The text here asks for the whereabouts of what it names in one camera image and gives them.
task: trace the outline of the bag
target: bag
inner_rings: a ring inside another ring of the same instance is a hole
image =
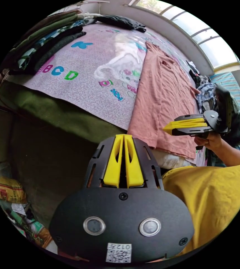
[[[15,179],[0,177],[0,199],[10,203],[27,204],[26,193]]]
[[[43,228],[39,234],[38,234],[39,238],[42,239],[43,244],[42,244],[42,248],[46,248],[52,241],[52,236],[50,235],[50,232],[48,229]]]
[[[40,222],[38,222],[34,219],[27,219],[26,218],[25,221],[26,221],[26,223],[29,224],[31,231],[36,235],[38,235],[39,232],[44,228],[44,226]]]

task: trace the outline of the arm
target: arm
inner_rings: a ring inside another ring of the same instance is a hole
[[[195,137],[195,143],[212,150],[226,166],[240,165],[240,151],[224,141],[220,134],[210,132],[207,139]]]

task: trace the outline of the screw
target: screw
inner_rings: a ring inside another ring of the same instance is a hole
[[[61,243],[63,240],[62,240],[62,238],[60,237],[60,236],[56,236],[55,237],[55,240],[58,242],[58,243]]]
[[[119,198],[120,198],[120,200],[124,201],[128,198],[128,195],[127,195],[127,193],[120,193]]]
[[[183,238],[183,239],[180,240],[179,245],[180,246],[183,246],[183,245],[185,245],[187,243],[187,241],[188,241],[188,238],[185,237],[185,238]]]

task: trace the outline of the blue striped fabric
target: blue striped fabric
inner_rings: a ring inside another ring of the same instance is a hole
[[[231,72],[221,73],[210,77],[212,83],[223,86],[235,97],[240,107],[240,87]]]
[[[240,150],[240,144],[235,146],[235,148]],[[207,166],[226,167],[226,165],[213,152],[211,153],[211,162],[207,163]]]

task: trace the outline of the window frame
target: window frame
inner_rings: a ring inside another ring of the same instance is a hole
[[[217,72],[217,71],[220,71],[220,70],[225,69],[225,68],[228,68],[228,67],[232,67],[232,66],[238,66],[238,65],[240,65],[240,61],[238,60],[237,62],[232,62],[232,63],[226,64],[226,65],[223,65],[223,66],[220,66],[220,67],[217,67],[217,68],[214,68],[214,67],[213,67],[213,65],[212,65],[212,63],[210,62],[209,58],[207,57],[207,55],[205,54],[205,52],[201,49],[201,47],[200,47],[199,45],[201,45],[201,44],[203,44],[203,43],[205,43],[205,42],[207,42],[207,41],[209,41],[209,40],[212,40],[212,39],[214,39],[214,38],[220,37],[220,36],[219,36],[219,35],[217,35],[217,36],[211,36],[211,37],[209,37],[209,38],[207,38],[207,39],[204,39],[204,40],[202,40],[202,41],[200,41],[200,42],[196,42],[196,41],[193,39],[194,36],[196,36],[197,34],[200,34],[200,33],[204,32],[204,31],[206,31],[206,30],[210,30],[210,29],[212,29],[212,28],[211,28],[211,27],[208,27],[208,28],[205,28],[205,29],[202,29],[202,30],[197,31],[196,33],[194,33],[194,34],[192,34],[192,35],[189,35],[184,29],[182,29],[182,28],[179,27],[176,23],[173,22],[173,20],[174,20],[175,18],[177,18],[178,16],[180,16],[180,15],[186,13],[187,11],[182,11],[182,12],[180,12],[179,14],[173,16],[171,19],[167,19],[166,17],[163,16],[163,14],[164,14],[166,11],[168,11],[169,9],[175,7],[174,5],[170,5],[169,7],[165,8],[164,10],[162,10],[160,13],[156,13],[156,12],[151,11],[151,10],[149,10],[149,9],[146,9],[146,8],[143,8],[143,7],[140,7],[140,6],[136,6],[140,1],[141,1],[141,0],[132,0],[132,1],[128,4],[128,6],[129,6],[129,7],[132,7],[132,8],[136,8],[136,9],[140,9],[140,10],[149,12],[149,13],[154,14],[154,15],[158,15],[158,17],[161,17],[163,20],[169,22],[169,23],[170,23],[172,26],[174,26],[176,29],[180,29],[181,32],[182,32],[185,36],[187,36],[187,37],[193,42],[193,44],[196,46],[196,48],[197,48],[197,49],[204,55],[206,61],[208,62],[209,66],[211,67],[211,69],[213,70],[213,72]]]

